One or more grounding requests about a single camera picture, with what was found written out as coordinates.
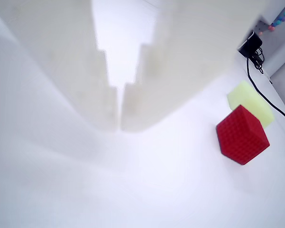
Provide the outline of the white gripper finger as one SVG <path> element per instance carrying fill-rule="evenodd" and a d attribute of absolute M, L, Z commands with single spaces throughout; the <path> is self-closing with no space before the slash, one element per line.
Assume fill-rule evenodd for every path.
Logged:
<path fill-rule="evenodd" d="M 244 37 L 283 0 L 165 0 L 135 82 L 125 87 L 123 131 L 144 131 L 182 107 L 233 62 Z"/>
<path fill-rule="evenodd" d="M 117 90 L 97 46 L 90 0 L 0 0 L 0 18 L 86 121 L 116 130 Z"/>

